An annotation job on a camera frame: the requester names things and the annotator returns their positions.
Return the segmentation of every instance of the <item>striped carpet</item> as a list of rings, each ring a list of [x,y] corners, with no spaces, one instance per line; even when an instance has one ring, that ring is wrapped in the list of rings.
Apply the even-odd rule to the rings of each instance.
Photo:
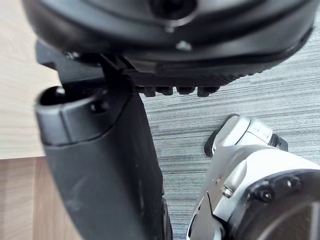
[[[289,151],[320,163],[320,14],[305,47],[286,62],[222,87],[209,97],[142,97],[149,119],[175,240],[188,223],[211,159],[204,143],[232,113],[257,117],[289,143]]]

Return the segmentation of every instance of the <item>light wood panel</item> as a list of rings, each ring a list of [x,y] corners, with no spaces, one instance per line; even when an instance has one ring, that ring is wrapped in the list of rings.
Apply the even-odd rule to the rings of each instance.
[[[33,239],[35,166],[35,158],[0,161],[1,240]]]
[[[43,156],[33,105],[57,73],[36,63],[21,1],[0,1],[0,159]]]
[[[67,215],[45,158],[35,167],[33,240],[81,240]]]

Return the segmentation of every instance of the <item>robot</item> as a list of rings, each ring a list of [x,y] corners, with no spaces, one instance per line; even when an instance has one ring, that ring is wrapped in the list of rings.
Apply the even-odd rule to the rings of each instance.
[[[40,64],[61,86],[35,113],[61,199],[85,240],[172,240],[139,94],[208,97],[296,53],[319,0],[23,0]],[[320,167],[258,119],[232,114],[187,240],[319,239]]]

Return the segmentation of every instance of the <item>black plastic housing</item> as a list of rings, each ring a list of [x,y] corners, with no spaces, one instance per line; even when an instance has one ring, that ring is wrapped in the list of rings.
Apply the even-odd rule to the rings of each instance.
[[[228,223],[230,240],[319,239],[320,170],[279,172],[250,185]]]
[[[180,19],[168,0],[23,0],[38,37],[63,53],[108,54],[146,95],[148,87],[200,87],[209,95],[270,69],[308,40],[319,0],[186,0]]]
[[[47,162],[83,239],[170,239],[144,105],[119,81],[42,93],[35,111]]]

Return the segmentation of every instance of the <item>metal screw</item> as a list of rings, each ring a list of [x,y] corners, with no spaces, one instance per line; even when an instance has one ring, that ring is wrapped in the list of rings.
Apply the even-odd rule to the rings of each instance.
[[[227,188],[226,186],[223,186],[221,188],[221,193],[228,199],[231,198],[232,195],[234,194],[234,192],[231,189]]]
[[[65,91],[65,89],[64,89],[62,86],[57,87],[56,90],[55,90],[55,93],[56,93],[56,95],[58,95],[58,96],[64,96],[64,95],[66,95],[66,91]]]
[[[67,52],[67,53],[65,54],[65,56],[66,56],[68,59],[74,60],[74,59],[77,59],[77,58],[80,57],[80,53],[75,52],[75,51],[72,51],[72,52]]]
[[[103,113],[109,109],[109,104],[105,101],[94,102],[91,104],[91,110],[94,113]]]
[[[268,189],[260,190],[256,195],[264,203],[270,203],[273,200],[273,194]]]
[[[175,45],[175,48],[181,51],[190,52],[192,51],[192,45],[184,40],[180,41]]]
[[[166,26],[164,30],[169,34],[173,34],[175,32],[175,28],[173,26]]]
[[[286,184],[289,188],[294,190],[300,190],[302,188],[302,183],[299,178],[297,177],[291,177]]]

